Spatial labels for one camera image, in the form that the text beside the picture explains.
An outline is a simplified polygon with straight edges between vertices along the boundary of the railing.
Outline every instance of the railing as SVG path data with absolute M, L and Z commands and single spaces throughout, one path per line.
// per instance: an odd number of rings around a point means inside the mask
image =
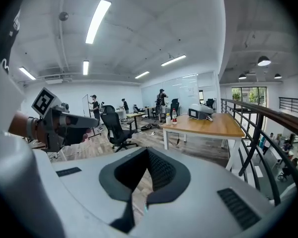
M 279 108 L 298 113 L 298 99 L 279 97 Z
M 265 108 L 265 107 L 262 107 L 259 105 L 254 105 L 254 104 L 245 103 L 245 102 L 241 102 L 241 101 L 228 100 L 228 99 L 221 99 L 221 100 L 222 100 L 222 113 L 230 114 L 245 133 L 245 138 L 242 140 L 242 145 L 246 152 L 247 158 L 246 158 L 246 160 L 243 159 L 241 150 L 239 149 L 239 156 L 241 159 L 242 168 L 240 169 L 238 175 L 239 176 L 243 175 L 244 180 L 247 181 L 247 178 L 245 175 L 245 170 L 248 167 L 248 165 L 250 165 L 251 169 L 252 169 L 253 177 L 254 177 L 255 187 L 257 190 L 260 191 L 257 173 L 254 170 L 253 163 L 252 163 L 252 157 L 256 151 L 257 154 L 259 155 L 260 160 L 263 163 L 264 169 L 266 171 L 266 174 L 267 174 L 270 186 L 271 186 L 275 205 L 278 205 L 281 203 L 280 194 L 279 194 L 278 187 L 277 187 L 276 181 L 274 179 L 272 170 L 270 169 L 267 161 L 264 159 L 263 154 L 259 151 L 259 147 L 257 146 L 259 143 L 260 135 L 262 135 L 271 144 L 271 146 L 276 150 L 276 152 L 282 158 L 282 161 L 284 161 L 286 167 L 289 169 L 290 174 L 293 177 L 293 180 L 296 184 L 297 192 L 298 192 L 298 171 L 297 171 L 297 169 L 295 168 L 293 163 L 289 160 L 289 158 L 285 154 L 285 152 L 283 152 L 283 150 L 262 130 L 264 117 L 267 117 L 267 118 L 279 123 L 280 125 L 286 127 L 287 129 L 289 129 L 290 131 L 292 131 L 293 133 L 298 135 L 298 118 L 290 116 L 285 113 L 279 113 L 279 112 L 273 111 L 269 108 Z M 235 117 L 236 114 L 238 114 L 240 116 L 240 121 L 238 121 L 237 118 Z M 256 122 L 251 121 L 251 119 L 250 119 L 251 114 L 256 114 Z M 243 119 L 247 121 L 247 128 L 244 128 L 242 125 Z M 254 127 L 253 135 L 249 134 L 250 125 L 252 125 Z M 250 150 L 246 146 L 244 140 L 249 140 L 251 142 Z

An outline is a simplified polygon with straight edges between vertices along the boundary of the wooden table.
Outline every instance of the wooden table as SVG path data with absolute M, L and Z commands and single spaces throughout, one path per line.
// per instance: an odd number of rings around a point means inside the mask
M 177 124 L 175 125 L 164 124 L 162 126 L 164 148 L 166 150 L 169 149 L 168 132 L 184 134 L 184 142 L 187 141 L 187 135 L 235 140 L 226 166 L 226 169 L 230 170 L 235 155 L 238 155 L 238 149 L 244 133 L 229 114 L 213 114 L 212 119 L 213 121 L 196 120 L 191 119 L 188 115 L 183 115 L 177 118 Z
M 126 116 L 128 118 L 134 118 L 135 119 L 135 127 L 136 127 L 136 129 L 138 129 L 136 117 L 143 116 L 143 115 L 145 115 L 145 113 L 126 114 Z
M 147 108 L 144 108 L 144 109 L 147 109 L 147 111 L 148 111 L 148 118 L 150 118 L 150 109 L 155 109 L 155 107 L 147 107 Z

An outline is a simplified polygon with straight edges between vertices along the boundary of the office chair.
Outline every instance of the office chair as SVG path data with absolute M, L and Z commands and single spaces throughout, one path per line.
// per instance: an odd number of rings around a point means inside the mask
M 111 105 L 104 105 L 103 106 L 103 113 L 104 114 L 115 113 L 115 112 L 116 112 L 116 110 L 113 106 L 111 106 Z
M 143 109 L 139 109 L 138 107 L 137 107 L 137 105 L 134 105 L 133 106 L 133 110 L 134 110 L 134 113 L 135 114 L 138 114 L 138 113 L 141 113 L 141 112 L 145 112 Z
M 172 110 L 175 109 L 178 116 L 179 105 L 180 103 L 178 102 L 178 99 L 173 99 L 170 106 L 170 114 L 172 114 Z
M 127 146 L 130 145 L 138 146 L 138 144 L 136 143 L 127 144 L 125 142 L 128 138 L 132 138 L 132 134 L 134 134 L 136 131 L 134 129 L 131 129 L 131 124 L 134 122 L 134 120 L 127 122 L 127 124 L 129 124 L 129 130 L 124 130 L 121 128 L 117 113 L 102 113 L 100 117 L 103 120 L 105 126 L 107 127 L 107 138 L 109 142 L 113 144 L 112 148 L 114 149 L 115 146 L 119 146 L 119 148 L 116 150 L 116 153 L 120 151 L 122 148 L 125 148 L 127 150 Z
M 283 169 L 283 171 L 277 177 L 280 181 L 287 180 L 287 176 L 289 176 L 291 174 L 289 168 L 285 167 L 285 168 L 282 168 L 282 169 Z
M 214 100 L 213 99 L 208 99 L 207 100 L 207 107 L 209 107 L 209 108 L 213 108 L 213 103 L 214 103 Z

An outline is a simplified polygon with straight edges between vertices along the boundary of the water bottle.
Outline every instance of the water bottle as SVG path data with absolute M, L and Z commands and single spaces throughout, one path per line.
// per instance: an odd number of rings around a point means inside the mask
M 177 112 L 175 109 L 172 111 L 172 124 L 177 124 Z
M 169 113 L 167 113 L 167 116 L 166 116 L 166 118 L 165 118 L 165 123 L 166 123 L 167 125 L 171 125 L 171 116 L 170 116 Z

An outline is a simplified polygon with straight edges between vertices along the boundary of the fluorescent light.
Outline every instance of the fluorescent light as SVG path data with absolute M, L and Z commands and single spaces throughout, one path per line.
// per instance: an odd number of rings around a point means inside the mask
M 195 76 L 195 74 L 193 74 L 193 75 L 189 75 L 189 76 L 184 76 L 184 77 L 182 77 L 182 78 L 186 78 L 186 77 L 194 77 Z
M 140 77 L 142 77 L 142 76 L 145 76 L 146 74 L 148 74 L 149 73 L 149 71 L 146 71 L 146 72 L 144 72 L 143 74 L 140 74 L 139 76 L 137 76 L 137 77 L 135 77 L 135 78 L 140 78 Z
M 96 11 L 94 13 L 94 16 L 91 20 L 91 23 L 88 29 L 88 33 L 85 41 L 86 43 L 93 44 L 99 25 L 103 20 L 103 17 L 105 16 L 110 5 L 111 5 L 111 2 L 108 2 L 105 0 L 101 0 L 99 2 L 98 7 L 96 8 Z
M 88 74 L 89 61 L 83 61 L 83 75 Z
M 32 80 L 36 80 L 36 78 L 33 77 L 24 67 L 19 68 L 19 70 L 21 70 L 25 75 L 27 75 Z
M 165 62 L 165 63 L 163 63 L 161 66 L 166 66 L 166 65 L 168 65 L 168 64 L 170 64 L 170 63 L 172 63 L 172 62 L 178 61 L 178 60 L 183 59 L 183 58 L 186 58 L 186 55 L 183 55 L 183 56 L 180 56 L 180 57 L 178 57 L 178 58 L 172 59 L 172 60 L 170 60 L 170 61 L 168 61 L 168 62 Z

